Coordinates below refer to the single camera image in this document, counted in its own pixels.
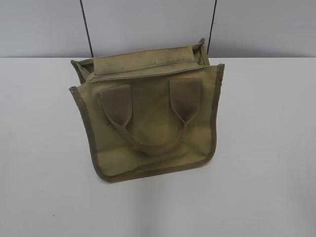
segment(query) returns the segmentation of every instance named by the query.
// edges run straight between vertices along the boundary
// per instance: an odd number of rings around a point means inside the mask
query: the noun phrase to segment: olive green canvas bag
[[[95,171],[116,182],[201,166],[214,155],[224,64],[192,46],[71,61]]]

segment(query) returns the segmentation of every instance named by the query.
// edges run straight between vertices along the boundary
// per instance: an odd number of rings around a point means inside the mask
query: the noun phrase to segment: bag
[[[201,166],[214,155],[224,64],[185,47],[71,61],[95,171],[109,182]]]

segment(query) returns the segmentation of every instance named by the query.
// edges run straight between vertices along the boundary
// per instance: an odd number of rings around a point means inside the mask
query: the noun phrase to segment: gray wall
[[[95,56],[196,43],[215,0],[83,0]],[[211,57],[316,56],[315,0],[218,0]],[[90,57],[79,0],[0,7],[0,57]]]

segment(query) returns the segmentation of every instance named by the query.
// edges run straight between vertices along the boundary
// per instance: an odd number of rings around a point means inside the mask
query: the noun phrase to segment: bag handle
[[[199,111],[201,81],[199,79],[171,79],[169,81],[170,104],[182,126],[176,138],[160,145],[142,144],[135,140],[126,129],[132,117],[132,100],[130,85],[110,87],[99,92],[103,111],[127,142],[148,155],[160,155],[169,152],[180,145],[188,124]]]

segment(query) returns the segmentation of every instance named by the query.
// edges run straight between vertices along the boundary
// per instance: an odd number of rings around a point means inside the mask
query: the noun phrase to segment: khaki bag
[[[95,171],[109,182],[201,166],[214,155],[224,64],[185,47],[71,61]]]

